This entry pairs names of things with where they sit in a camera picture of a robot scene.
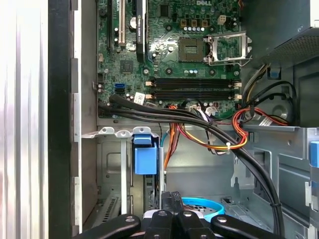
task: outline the ram slot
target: ram slot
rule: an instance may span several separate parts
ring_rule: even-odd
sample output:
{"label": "ram slot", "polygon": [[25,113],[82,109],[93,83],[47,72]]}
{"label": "ram slot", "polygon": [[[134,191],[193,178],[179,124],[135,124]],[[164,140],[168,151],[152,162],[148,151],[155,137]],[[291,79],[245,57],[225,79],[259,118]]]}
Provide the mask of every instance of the ram slot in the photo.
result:
{"label": "ram slot", "polygon": [[186,98],[196,98],[200,100],[220,100],[227,101],[232,99],[231,91],[174,91],[156,90],[154,98],[157,100],[181,100]]}
{"label": "ram slot", "polygon": [[119,45],[125,46],[125,0],[120,0],[119,9]]}
{"label": "ram slot", "polygon": [[155,79],[154,84],[157,88],[229,88],[233,85],[230,80],[224,79],[180,79],[162,78]]}

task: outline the blue sata port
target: blue sata port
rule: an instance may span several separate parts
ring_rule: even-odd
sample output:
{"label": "blue sata port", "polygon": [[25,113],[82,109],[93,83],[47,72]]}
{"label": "blue sata port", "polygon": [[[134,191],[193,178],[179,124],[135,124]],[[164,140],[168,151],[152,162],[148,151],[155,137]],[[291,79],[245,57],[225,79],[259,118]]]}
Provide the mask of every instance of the blue sata port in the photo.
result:
{"label": "blue sata port", "polygon": [[125,84],[123,84],[123,83],[116,83],[116,84],[114,85],[114,88],[125,88]]}

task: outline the pcie slot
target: pcie slot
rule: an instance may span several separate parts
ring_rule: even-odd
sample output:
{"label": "pcie slot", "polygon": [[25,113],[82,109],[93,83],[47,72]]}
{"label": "pcie slot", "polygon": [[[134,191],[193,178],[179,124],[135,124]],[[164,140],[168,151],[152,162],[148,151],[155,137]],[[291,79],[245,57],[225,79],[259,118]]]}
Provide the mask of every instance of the pcie slot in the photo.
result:
{"label": "pcie slot", "polygon": [[156,90],[154,98],[157,100],[181,100],[186,98],[196,98],[200,100],[230,100],[232,99],[230,91],[174,91],[174,90]]}
{"label": "pcie slot", "polygon": [[233,85],[232,81],[220,79],[155,79],[154,84],[157,88],[229,88]]}
{"label": "pcie slot", "polygon": [[112,52],[113,48],[113,0],[108,0],[108,37],[107,37],[107,49]]}
{"label": "pcie slot", "polygon": [[125,46],[125,0],[120,0],[119,10],[119,45]]}

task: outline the ventilation slot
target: ventilation slot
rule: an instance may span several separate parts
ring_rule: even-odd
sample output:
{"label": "ventilation slot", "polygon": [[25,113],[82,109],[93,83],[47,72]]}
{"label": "ventilation slot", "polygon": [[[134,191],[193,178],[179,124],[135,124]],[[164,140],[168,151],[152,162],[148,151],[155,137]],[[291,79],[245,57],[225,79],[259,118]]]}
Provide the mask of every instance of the ventilation slot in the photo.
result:
{"label": "ventilation slot", "polygon": [[103,223],[105,223],[105,222],[109,219],[110,214],[111,214],[111,212],[112,212],[112,210],[113,210],[113,207],[114,207],[114,205],[115,205],[115,202],[116,202],[116,198],[112,198],[112,199],[111,199],[111,202],[110,202],[110,205],[109,205],[109,207],[107,208],[107,210],[106,210],[106,212],[105,212],[105,215],[104,215],[104,218],[103,218],[103,220],[102,220]]}
{"label": "ventilation slot", "polygon": [[302,36],[279,46],[269,56],[263,57],[266,62],[293,61],[298,63],[319,55],[319,36]]}

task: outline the black ram slot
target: black ram slot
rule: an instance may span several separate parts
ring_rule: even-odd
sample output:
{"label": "black ram slot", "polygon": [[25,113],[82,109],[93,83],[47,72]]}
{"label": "black ram slot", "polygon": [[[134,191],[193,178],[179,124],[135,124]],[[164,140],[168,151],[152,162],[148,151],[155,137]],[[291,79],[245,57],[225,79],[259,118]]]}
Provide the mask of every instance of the black ram slot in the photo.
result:
{"label": "black ram slot", "polygon": [[181,79],[181,78],[163,78],[155,79],[157,88],[229,88],[233,85],[230,80],[223,79]]}
{"label": "black ram slot", "polygon": [[196,98],[200,100],[229,100],[232,98],[231,91],[171,91],[156,90],[154,97],[157,100],[181,100],[186,98]]}

